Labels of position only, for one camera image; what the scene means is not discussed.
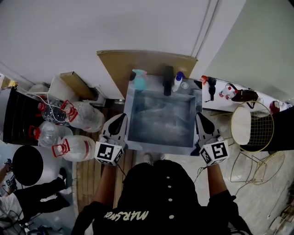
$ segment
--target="shoe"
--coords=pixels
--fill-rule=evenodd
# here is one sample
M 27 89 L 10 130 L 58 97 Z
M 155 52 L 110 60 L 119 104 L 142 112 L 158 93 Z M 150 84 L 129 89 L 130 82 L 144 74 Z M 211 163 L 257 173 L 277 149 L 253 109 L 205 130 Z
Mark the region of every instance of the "shoe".
M 143 155 L 143 160 L 145 163 L 148 163 L 149 165 L 153 165 L 153 158 L 152 158 L 152 155 L 150 153 L 145 153 Z
M 64 185 L 66 186 L 67 174 L 66 170 L 63 167 L 60 168 L 58 177 L 64 181 Z
M 8 175 L 8 174 L 10 174 L 12 172 L 12 161 L 11 161 L 10 158 L 5 160 L 3 166 L 6 165 L 6 164 L 9 166 L 9 169 L 6 172 L 6 175 Z
M 55 195 L 56 195 L 56 199 L 62 201 L 63 207 L 69 207 L 70 206 L 69 202 L 63 196 L 61 196 L 60 193 L 57 192 Z
M 162 153 L 159 157 L 160 160 L 168 160 L 169 158 L 167 157 L 167 154 Z

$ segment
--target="white wall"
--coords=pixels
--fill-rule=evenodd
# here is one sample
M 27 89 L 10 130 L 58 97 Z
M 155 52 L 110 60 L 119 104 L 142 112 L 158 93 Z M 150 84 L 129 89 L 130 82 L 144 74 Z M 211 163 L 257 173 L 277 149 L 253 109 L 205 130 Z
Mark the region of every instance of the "white wall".
M 121 94 L 97 50 L 191 55 L 208 0 L 4 0 L 0 62 L 36 83 L 75 71 L 110 98 Z
M 288 0 L 247 0 L 205 75 L 277 99 L 294 97 L 294 8 Z

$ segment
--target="glass sink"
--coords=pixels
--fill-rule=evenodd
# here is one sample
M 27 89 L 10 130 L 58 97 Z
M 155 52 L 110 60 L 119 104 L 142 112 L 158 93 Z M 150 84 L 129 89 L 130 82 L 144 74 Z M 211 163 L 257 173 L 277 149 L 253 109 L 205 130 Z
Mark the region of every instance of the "glass sink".
M 196 98 L 192 95 L 136 90 L 128 140 L 193 147 Z

